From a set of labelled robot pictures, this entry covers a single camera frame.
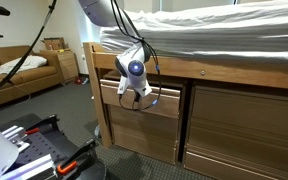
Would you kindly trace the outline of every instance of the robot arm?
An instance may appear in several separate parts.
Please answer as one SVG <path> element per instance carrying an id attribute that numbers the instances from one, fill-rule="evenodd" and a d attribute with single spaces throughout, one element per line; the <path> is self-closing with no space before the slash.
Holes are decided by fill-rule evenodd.
<path id="1" fill-rule="evenodd" d="M 134 43 L 132 47 L 116 57 L 115 65 L 121 74 L 117 94 L 123 95 L 128 86 L 142 97 L 151 93 L 152 89 L 146 80 L 144 66 L 151 56 L 151 51 L 142 41 L 143 38 L 140 37 L 126 12 L 118 7 L 115 0 L 79 0 L 79 2 L 92 23 L 100 27 L 119 26 L 122 33 L 129 36 Z"/>

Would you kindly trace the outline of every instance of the white bedsheet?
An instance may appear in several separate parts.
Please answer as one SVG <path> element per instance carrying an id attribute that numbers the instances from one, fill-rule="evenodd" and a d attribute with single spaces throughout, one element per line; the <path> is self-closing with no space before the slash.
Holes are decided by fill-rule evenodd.
<path id="1" fill-rule="evenodd" d="M 8 74 L 20 60 L 21 58 L 17 58 L 5 64 L 0 65 L 0 74 Z M 34 69 L 37 67 L 44 66 L 45 64 L 47 64 L 47 59 L 40 57 L 40 56 L 30 55 L 26 58 L 23 65 L 20 67 L 20 69 L 17 72 L 25 71 L 28 69 Z"/>
<path id="2" fill-rule="evenodd" d="M 128 14 L 158 55 L 288 60 L 288 0 Z M 117 27 L 100 40 L 108 52 L 132 45 Z"/>

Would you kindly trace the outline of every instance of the black cable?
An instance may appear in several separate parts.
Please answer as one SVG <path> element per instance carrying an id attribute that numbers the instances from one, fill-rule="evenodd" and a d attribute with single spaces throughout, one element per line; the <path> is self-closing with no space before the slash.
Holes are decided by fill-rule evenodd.
<path id="1" fill-rule="evenodd" d="M 123 25 L 123 28 L 124 30 L 121 28 L 121 25 L 120 25 L 120 22 L 118 21 L 118 18 L 117 18 L 117 14 L 115 12 L 115 8 L 114 8 L 114 4 L 116 6 L 116 9 L 117 9 L 117 12 L 118 12 L 118 15 L 119 15 L 119 19 Z M 132 23 L 131 19 L 129 18 L 129 16 L 127 15 L 127 13 L 125 11 L 123 11 L 125 17 L 127 18 L 127 20 L 129 21 L 130 25 L 132 26 L 135 34 L 138 36 L 138 37 L 135 37 L 133 35 L 130 35 L 126 26 L 125 26 L 125 23 L 123 21 L 123 18 L 122 18 L 122 15 L 121 15 L 121 12 L 120 12 L 120 8 L 116 2 L 116 0 L 111 0 L 111 6 L 112 6 L 112 10 L 113 10 L 113 15 L 114 15 L 114 18 L 115 18 L 115 21 L 116 21 L 116 24 L 119 28 L 119 30 L 122 32 L 122 34 L 124 34 L 125 36 L 128 36 L 132 39 L 135 39 L 135 40 L 138 40 L 139 42 L 142 42 L 150 51 L 150 54 L 152 55 L 153 59 L 154 59 L 154 62 L 155 62 L 155 66 L 156 66 L 156 71 L 157 71 L 157 74 L 158 76 L 160 77 L 159 78 L 159 93 L 158 93 L 158 96 L 156 98 L 156 100 L 154 100 L 150 105 L 146 106 L 145 108 L 142 108 L 142 109 L 134 109 L 134 103 L 136 102 L 136 99 L 134 99 L 133 101 L 133 104 L 132 104 L 132 108 L 126 108 L 123 106 L 123 104 L 121 103 L 121 99 L 122 99 L 122 95 L 119 96 L 119 104 L 121 107 L 123 107 L 124 109 L 127 109 L 127 110 L 133 110 L 133 111 L 141 111 L 141 110 L 145 110 L 145 109 L 148 109 L 148 108 L 151 108 L 152 106 L 156 105 L 156 103 L 158 102 L 159 98 L 160 98 L 160 95 L 161 95 L 161 91 L 162 91 L 162 82 L 161 82 L 161 74 L 160 74 L 160 69 L 159 69 L 159 64 L 158 64 L 158 58 L 157 58 L 157 54 L 155 52 L 155 50 L 153 49 L 153 47 L 151 45 L 149 45 L 143 37 L 140 36 L 140 34 L 138 33 L 138 31 L 136 30 L 134 24 Z"/>
<path id="2" fill-rule="evenodd" d="M 14 68 L 2 79 L 2 81 L 0 82 L 0 87 L 2 87 L 5 83 L 9 82 L 10 79 L 16 74 L 16 72 L 20 69 L 20 67 L 23 65 L 23 63 L 25 62 L 26 58 L 28 57 L 28 55 L 31 53 L 31 51 L 33 50 L 36 42 L 38 41 L 38 39 L 40 38 L 46 23 L 48 22 L 54 8 L 55 8 L 55 4 L 56 4 L 56 0 L 53 0 L 53 3 L 51 6 L 49 6 L 49 12 L 45 18 L 44 24 L 41 27 L 37 37 L 35 38 L 34 42 L 32 43 L 32 45 L 30 46 L 30 48 L 27 50 L 27 52 L 24 54 L 24 56 L 19 60 L 19 62 L 14 66 Z"/>

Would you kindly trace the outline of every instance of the couch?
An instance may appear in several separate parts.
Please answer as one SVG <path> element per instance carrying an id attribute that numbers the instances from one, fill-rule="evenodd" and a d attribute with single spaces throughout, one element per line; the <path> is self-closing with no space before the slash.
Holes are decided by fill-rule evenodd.
<path id="1" fill-rule="evenodd" d="M 0 65 L 22 57 L 29 46 L 0 47 Z M 31 52 L 30 55 L 43 56 L 47 64 L 38 68 L 20 71 L 0 88 L 0 105 L 27 96 L 49 87 L 61 84 L 63 81 L 57 56 Z M 0 81 L 6 74 L 0 74 Z"/>

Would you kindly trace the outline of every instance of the wooden drawer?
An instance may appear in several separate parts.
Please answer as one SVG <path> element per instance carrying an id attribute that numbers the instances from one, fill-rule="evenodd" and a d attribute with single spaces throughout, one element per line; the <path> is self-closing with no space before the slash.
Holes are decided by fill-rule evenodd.
<path id="1" fill-rule="evenodd" d="M 75 60 L 75 55 L 71 51 L 65 51 L 65 52 L 58 53 L 57 57 L 58 57 L 60 62 L 69 61 L 69 60 L 72 60 L 72 59 Z"/>
<path id="2" fill-rule="evenodd" d="M 76 66 L 62 66 L 64 80 L 69 80 L 78 76 Z"/>
<path id="3" fill-rule="evenodd" d="M 120 126 L 140 132 L 137 136 L 146 134 L 163 138 L 176 145 L 179 120 L 145 112 L 134 112 L 117 106 L 110 106 L 110 119 L 113 126 Z"/>
<path id="4" fill-rule="evenodd" d="M 133 136 L 122 131 L 114 132 L 115 144 L 126 149 L 175 164 L 176 149 L 149 138 Z"/>
<path id="5" fill-rule="evenodd" d="M 174 164 L 178 148 L 178 119 L 109 106 L 114 143 Z"/>
<path id="6" fill-rule="evenodd" d="M 197 87 L 192 116 L 288 137 L 288 98 Z"/>
<path id="7" fill-rule="evenodd" d="M 257 141 L 242 133 L 192 123 L 188 145 L 288 172 L 287 147 Z"/>
<path id="8" fill-rule="evenodd" d="M 70 59 L 70 60 L 67 60 L 67 61 L 61 61 L 61 62 L 60 62 L 60 65 L 61 65 L 61 66 L 64 66 L 64 67 L 74 66 L 74 67 L 76 68 L 75 59 Z"/>
<path id="9" fill-rule="evenodd" d="M 117 88 L 119 82 L 101 79 L 101 90 L 102 90 L 102 97 L 103 102 L 105 104 L 120 106 L 119 104 L 119 97 L 117 94 Z M 150 105 L 158 95 L 159 88 L 152 87 L 153 92 L 147 95 L 144 98 L 141 98 L 140 107 L 146 107 Z M 152 108 L 146 109 L 143 112 L 148 112 L 160 116 L 170 117 L 170 118 L 178 118 L 179 117 L 179 105 L 180 105 L 180 91 L 162 88 L 161 96 L 158 103 L 153 106 Z M 121 103 L 124 107 L 131 108 L 134 100 L 134 91 L 128 89 L 123 98 Z"/>
<path id="10" fill-rule="evenodd" d="M 277 180 L 273 177 L 245 170 L 192 152 L 186 152 L 184 167 L 216 179 Z"/>

